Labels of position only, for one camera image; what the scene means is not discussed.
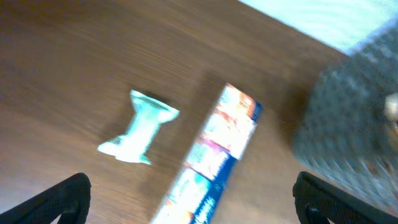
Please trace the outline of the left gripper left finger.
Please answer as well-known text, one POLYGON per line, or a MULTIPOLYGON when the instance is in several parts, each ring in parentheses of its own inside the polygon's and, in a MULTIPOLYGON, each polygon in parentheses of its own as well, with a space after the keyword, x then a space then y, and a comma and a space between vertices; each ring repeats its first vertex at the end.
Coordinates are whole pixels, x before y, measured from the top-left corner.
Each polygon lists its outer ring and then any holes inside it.
POLYGON ((85 224, 90 209, 91 183, 82 172, 1 214, 1 223, 85 224))

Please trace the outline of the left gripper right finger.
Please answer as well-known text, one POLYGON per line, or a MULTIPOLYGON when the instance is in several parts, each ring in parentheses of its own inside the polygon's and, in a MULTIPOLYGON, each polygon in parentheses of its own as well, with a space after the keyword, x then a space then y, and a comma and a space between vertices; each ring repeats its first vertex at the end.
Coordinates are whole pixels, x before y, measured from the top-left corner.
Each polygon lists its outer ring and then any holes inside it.
POLYGON ((394 217, 302 171, 293 186, 301 224, 397 224, 394 217))

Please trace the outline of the grey plastic mesh basket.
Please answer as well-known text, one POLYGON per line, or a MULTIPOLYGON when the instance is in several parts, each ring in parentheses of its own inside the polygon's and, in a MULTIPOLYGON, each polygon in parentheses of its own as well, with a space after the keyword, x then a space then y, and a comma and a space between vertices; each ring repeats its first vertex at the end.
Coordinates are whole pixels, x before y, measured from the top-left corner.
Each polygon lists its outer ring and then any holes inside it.
POLYGON ((337 186, 397 215, 397 21, 320 74, 293 153, 337 186))

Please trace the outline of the small teal packet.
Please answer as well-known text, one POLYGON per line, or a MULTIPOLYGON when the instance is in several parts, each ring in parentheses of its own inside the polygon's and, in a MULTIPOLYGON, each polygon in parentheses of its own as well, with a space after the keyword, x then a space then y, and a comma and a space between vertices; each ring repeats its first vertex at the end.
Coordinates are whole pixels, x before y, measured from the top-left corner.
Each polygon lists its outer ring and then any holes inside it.
POLYGON ((146 152, 160 126, 178 117, 180 111, 139 91, 130 91, 134 116, 124 134, 98 146, 98 151, 129 163, 150 165, 146 152))

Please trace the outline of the Kleenex tissue multipack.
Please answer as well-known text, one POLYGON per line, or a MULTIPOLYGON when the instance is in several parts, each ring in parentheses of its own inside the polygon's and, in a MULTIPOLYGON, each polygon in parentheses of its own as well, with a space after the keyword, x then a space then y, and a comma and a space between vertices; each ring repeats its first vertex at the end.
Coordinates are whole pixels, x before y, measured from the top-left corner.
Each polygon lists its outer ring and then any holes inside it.
POLYGON ((152 224, 209 224, 262 105, 227 83, 197 134, 152 224))

